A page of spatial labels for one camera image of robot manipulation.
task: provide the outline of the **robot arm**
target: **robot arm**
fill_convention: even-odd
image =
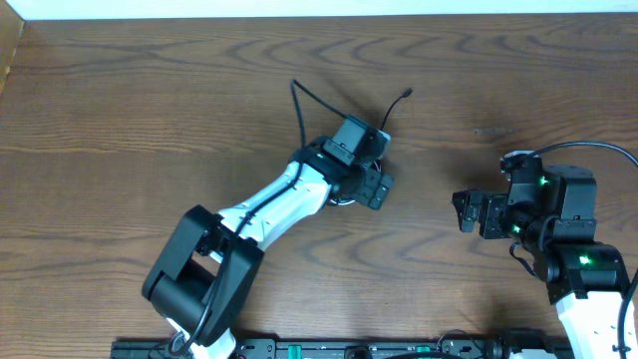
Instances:
[[[594,241],[594,177],[574,166],[544,167],[536,154],[514,152],[501,160],[510,180],[506,193],[476,189],[454,193],[459,227],[472,232],[478,221],[483,238],[512,237],[533,255],[532,269],[513,254],[517,243],[510,250],[530,274],[545,283],[575,358],[623,358],[622,354],[638,358],[634,307],[622,256],[613,246]],[[638,166],[635,158],[629,158]],[[624,321],[622,333],[618,332],[619,316]],[[618,351],[619,335],[624,335],[625,347],[630,349],[624,353]]]
[[[253,197],[217,214],[200,205],[187,212],[143,287],[143,296],[182,335],[169,344],[171,354],[189,348],[196,359],[227,358],[235,346],[229,327],[264,251],[329,201],[379,209],[394,180],[372,164],[389,144],[387,134],[347,116],[333,138],[300,149],[284,173]],[[221,263],[216,276],[191,258],[194,252]]]

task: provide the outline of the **wooden tabletop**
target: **wooden tabletop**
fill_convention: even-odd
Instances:
[[[0,357],[104,358],[166,337],[142,282],[180,217],[250,197],[298,146],[288,82],[387,125],[380,211],[328,207],[282,236],[237,329],[423,338],[562,336],[510,240],[459,232],[452,192],[506,190],[513,150],[598,140],[638,152],[638,16],[516,15],[28,23],[0,103]],[[339,118],[302,98],[308,137]],[[638,173],[592,169],[597,240],[638,265]]]

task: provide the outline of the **white wall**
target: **white wall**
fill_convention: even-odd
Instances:
[[[7,0],[25,20],[638,12],[638,0]]]

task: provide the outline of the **wood grain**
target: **wood grain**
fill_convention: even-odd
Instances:
[[[395,110],[378,212],[326,208],[267,252],[237,329],[420,338],[504,326],[564,335],[507,240],[458,231],[454,190],[503,189],[516,149],[638,149],[638,17],[516,15],[29,23],[0,107],[0,357],[104,358],[170,331],[140,295],[190,207],[233,205],[298,145],[297,78],[379,124]],[[339,119],[303,99],[309,137]],[[598,240],[638,265],[635,170],[604,151]]]
[[[11,61],[18,47],[24,21],[5,0],[0,0],[0,98],[11,70]]]

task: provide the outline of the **white panel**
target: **white panel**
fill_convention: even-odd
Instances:
[[[638,12],[638,0],[8,0],[25,20]]]

